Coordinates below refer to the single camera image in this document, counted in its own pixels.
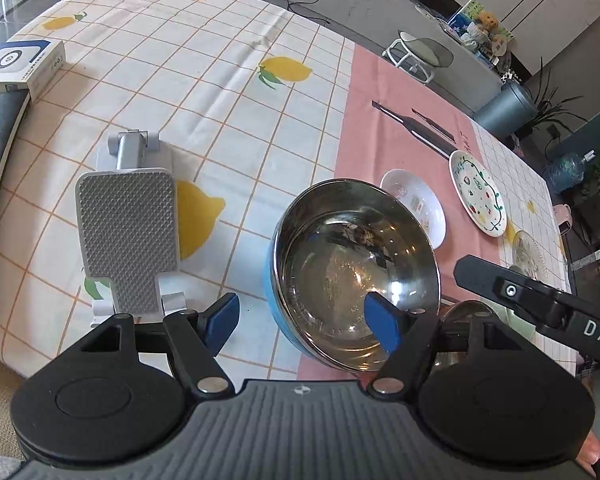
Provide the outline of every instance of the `trash can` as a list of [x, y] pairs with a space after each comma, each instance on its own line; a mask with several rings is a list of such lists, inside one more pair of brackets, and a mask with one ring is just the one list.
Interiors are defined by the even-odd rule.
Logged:
[[509, 81], [496, 97], [475, 113], [474, 121], [498, 140], [504, 140], [537, 113], [529, 90]]

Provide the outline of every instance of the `white plate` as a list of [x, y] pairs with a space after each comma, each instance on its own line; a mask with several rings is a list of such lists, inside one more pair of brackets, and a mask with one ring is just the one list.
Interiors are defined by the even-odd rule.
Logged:
[[457, 150], [449, 157], [449, 171], [456, 193], [471, 220], [482, 232], [497, 238], [507, 227], [502, 195], [493, 177], [471, 153]]
[[446, 234], [445, 213], [433, 190], [419, 176], [406, 170], [387, 171], [380, 187], [411, 211], [431, 246], [434, 249], [440, 247]]

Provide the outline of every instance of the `white cabinet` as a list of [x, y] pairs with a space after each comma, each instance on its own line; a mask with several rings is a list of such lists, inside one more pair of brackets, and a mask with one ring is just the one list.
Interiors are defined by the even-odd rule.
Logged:
[[525, 0], [503, 25], [516, 40], [511, 51], [532, 74], [600, 16], [600, 0]]

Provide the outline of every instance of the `lemon print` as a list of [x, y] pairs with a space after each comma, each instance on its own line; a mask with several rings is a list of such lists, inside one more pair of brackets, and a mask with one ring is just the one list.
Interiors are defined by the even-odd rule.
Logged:
[[94, 300], [103, 299], [102, 294], [98, 290], [98, 284], [105, 288], [111, 288], [111, 284], [106, 278], [102, 278], [100, 280], [91, 280], [86, 276], [84, 277], [84, 283], [82, 284], [82, 286], [84, 287], [84, 291]]
[[507, 227], [504, 229], [504, 238], [509, 245], [513, 245], [513, 238], [516, 236], [516, 226], [513, 225], [513, 222], [507, 222]]
[[224, 209], [224, 198], [207, 196], [190, 182], [176, 183], [180, 259], [189, 258], [209, 238], [216, 218]]
[[265, 59], [259, 65], [258, 79], [269, 88], [269, 83], [283, 84], [282, 81], [297, 83], [307, 79], [313, 70], [295, 59], [285, 56], [275, 56]]
[[73, 16], [62, 16], [62, 18], [54, 18], [46, 23], [43, 23], [42, 27], [46, 28], [46, 30], [58, 30], [59, 28], [65, 28], [73, 23], [79, 22], [86, 15], [86, 12], [79, 12], [78, 14], [74, 14]]

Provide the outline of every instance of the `cardboard box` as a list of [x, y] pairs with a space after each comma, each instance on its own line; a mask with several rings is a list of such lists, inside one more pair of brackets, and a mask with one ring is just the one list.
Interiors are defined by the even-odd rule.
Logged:
[[60, 40], [23, 40], [0, 43], [0, 94], [27, 88], [36, 100], [64, 63]]

